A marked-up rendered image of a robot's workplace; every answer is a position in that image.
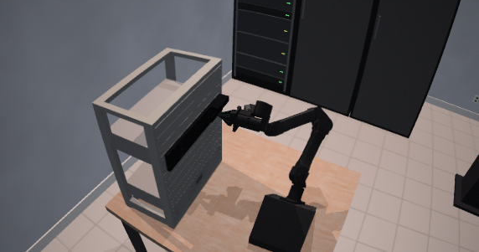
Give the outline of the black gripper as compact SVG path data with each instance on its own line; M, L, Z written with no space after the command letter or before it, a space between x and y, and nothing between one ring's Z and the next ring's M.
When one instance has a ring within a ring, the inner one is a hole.
M241 106L238 105L238 110L231 110L231 111L223 111L217 114L228 126L232 126L233 124L233 132L236 132L237 129L240 127L248 129L248 123L251 116L243 116L239 114L241 110Z

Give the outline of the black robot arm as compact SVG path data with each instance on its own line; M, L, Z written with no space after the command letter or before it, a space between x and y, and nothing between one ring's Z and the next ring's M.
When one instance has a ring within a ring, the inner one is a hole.
M249 130L258 132L263 131L267 136L279 136L280 134L283 134L283 132L289 131L298 126L305 125L309 122L312 123L310 138L299 160L289 173L289 178L293 183L290 192L286 198L280 197L280 200L284 200L288 203L305 204L305 202L301 202L301 197L306 188L306 179L309 175L310 166L323 139L332 129L332 120L324 110L318 106L309 108L309 111L303 111L293 116L273 121L275 123L269 123L272 108L272 105L257 100L255 105L245 105L244 109L241 109L239 114L243 116L251 116L251 118L247 120L249 121L247 125ZM318 118L316 118L316 116L318 116ZM287 200L288 198L289 200Z

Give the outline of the grey open-frame rack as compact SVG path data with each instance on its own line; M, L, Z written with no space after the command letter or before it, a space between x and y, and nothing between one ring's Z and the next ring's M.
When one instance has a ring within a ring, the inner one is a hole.
M176 81L174 56L207 64L183 84ZM167 78L129 111L108 104L163 60ZM92 102L127 206L176 228L222 161L217 114L228 102L222 95L222 59L170 48ZM110 126L106 113L120 119ZM116 149L143 161L127 180Z

